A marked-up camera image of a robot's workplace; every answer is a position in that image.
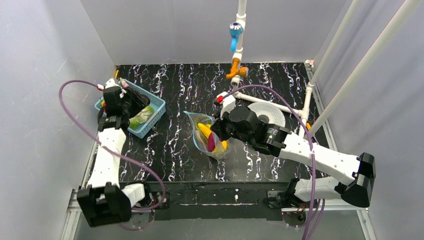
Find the yellow banana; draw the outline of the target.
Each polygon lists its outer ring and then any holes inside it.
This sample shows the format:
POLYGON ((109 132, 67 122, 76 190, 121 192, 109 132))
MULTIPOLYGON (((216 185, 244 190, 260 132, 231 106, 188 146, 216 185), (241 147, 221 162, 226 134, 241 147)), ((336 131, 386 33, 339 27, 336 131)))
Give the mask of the yellow banana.
MULTIPOLYGON (((208 136, 210 135, 211 132, 213 132, 211 130, 211 124, 207 123, 197 123, 197 128, 200 131, 200 133, 206 138, 207 143, 206 143, 206 147, 208 145, 208 136)), ((217 136, 218 140, 216 141, 216 149, 213 152, 224 152, 228 149, 228 142, 226 140, 221 141, 220 138, 217 136)))

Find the purple sweet potato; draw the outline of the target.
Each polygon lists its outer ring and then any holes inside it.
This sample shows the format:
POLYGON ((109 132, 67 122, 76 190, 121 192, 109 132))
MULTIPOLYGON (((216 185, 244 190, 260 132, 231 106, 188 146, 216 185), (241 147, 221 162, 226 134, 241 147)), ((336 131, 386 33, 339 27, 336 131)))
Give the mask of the purple sweet potato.
POLYGON ((214 132, 211 132, 207 138, 207 150, 213 152, 217 147, 217 140, 219 140, 214 132))

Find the clear zip top bag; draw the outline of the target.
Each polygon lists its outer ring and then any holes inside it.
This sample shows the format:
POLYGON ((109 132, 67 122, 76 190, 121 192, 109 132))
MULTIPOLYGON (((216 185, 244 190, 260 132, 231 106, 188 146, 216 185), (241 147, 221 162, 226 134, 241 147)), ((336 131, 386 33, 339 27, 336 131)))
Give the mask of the clear zip top bag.
POLYGON ((216 133, 211 130, 215 123, 212 116, 184 111, 188 116, 192 127, 192 137, 196 148, 207 156, 216 160, 223 159, 230 152, 228 140, 220 140, 216 133))

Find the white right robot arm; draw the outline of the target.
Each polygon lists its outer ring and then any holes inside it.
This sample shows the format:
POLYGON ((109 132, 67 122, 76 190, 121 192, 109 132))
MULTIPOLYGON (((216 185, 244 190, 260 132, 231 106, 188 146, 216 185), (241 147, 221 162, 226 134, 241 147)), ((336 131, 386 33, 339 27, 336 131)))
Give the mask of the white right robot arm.
POLYGON ((377 175, 372 154, 363 152, 356 156, 310 144, 274 121, 263 121, 247 106, 237 106, 217 117, 211 130, 220 140, 234 138, 261 154, 315 167, 328 175, 315 181, 293 179, 285 192, 286 199, 299 203, 311 199, 341 199, 359 208, 371 205, 377 175))

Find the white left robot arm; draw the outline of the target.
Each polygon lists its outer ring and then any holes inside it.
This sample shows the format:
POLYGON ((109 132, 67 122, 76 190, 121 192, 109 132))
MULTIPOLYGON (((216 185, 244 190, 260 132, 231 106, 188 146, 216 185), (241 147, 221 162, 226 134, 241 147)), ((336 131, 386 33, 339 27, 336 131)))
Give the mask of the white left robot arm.
POLYGON ((103 112, 98 119, 100 144, 87 186, 77 192, 77 202, 90 227, 127 222, 133 207, 146 197, 143 183, 119 183, 121 153, 130 117, 135 116, 136 96, 119 85, 103 89, 103 112))

